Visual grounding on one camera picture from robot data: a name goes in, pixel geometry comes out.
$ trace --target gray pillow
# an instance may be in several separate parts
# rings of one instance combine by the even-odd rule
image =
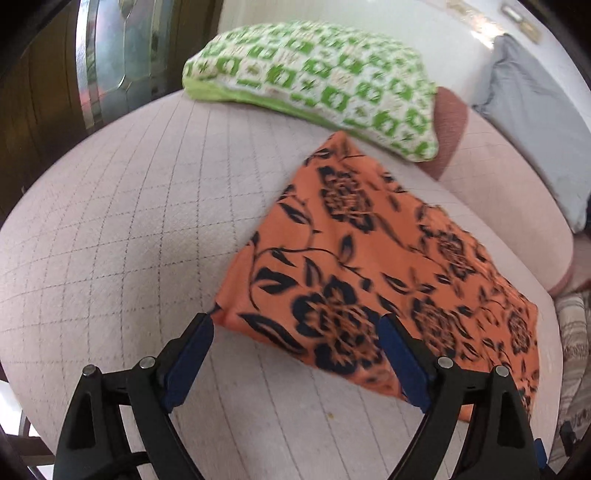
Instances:
[[[497,37],[474,108],[541,177],[573,232],[591,194],[591,132],[561,87],[510,35]]]

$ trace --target green and white pillow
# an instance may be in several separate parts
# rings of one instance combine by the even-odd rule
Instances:
[[[294,21],[215,37],[183,70],[195,100],[253,103],[431,160],[436,87],[420,55],[382,34]]]

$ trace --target metal screw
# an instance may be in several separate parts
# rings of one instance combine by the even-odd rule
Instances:
[[[145,356],[139,361],[139,367],[146,369],[156,365],[156,359],[153,356]]]
[[[495,367],[495,372],[500,377],[509,376],[509,369],[505,365],[498,365],[497,367]]]
[[[95,374],[95,372],[96,372],[96,367],[92,364],[86,365],[82,369],[82,375],[84,375],[85,377],[91,377],[92,375]]]
[[[437,359],[437,364],[441,368],[451,368],[451,367],[453,367],[453,360],[451,358],[449,358],[448,356],[440,356]]]

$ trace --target blue gripper pad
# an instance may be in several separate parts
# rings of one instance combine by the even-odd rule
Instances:
[[[378,322],[378,337],[408,401],[426,413],[431,406],[429,378],[387,316]]]
[[[184,403],[212,342],[213,320],[207,315],[164,378],[164,395],[160,403],[167,412]]]
[[[535,439],[534,440],[534,449],[535,449],[535,457],[538,460],[538,468],[542,469],[548,463],[548,457],[546,457],[546,450],[544,449],[544,444],[542,443],[542,439]]]

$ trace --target orange floral cloth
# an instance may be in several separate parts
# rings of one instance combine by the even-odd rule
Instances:
[[[212,316],[306,364],[403,398],[375,330],[387,313],[462,368],[505,365],[531,412],[536,306],[440,207],[404,190],[337,132],[237,254]]]

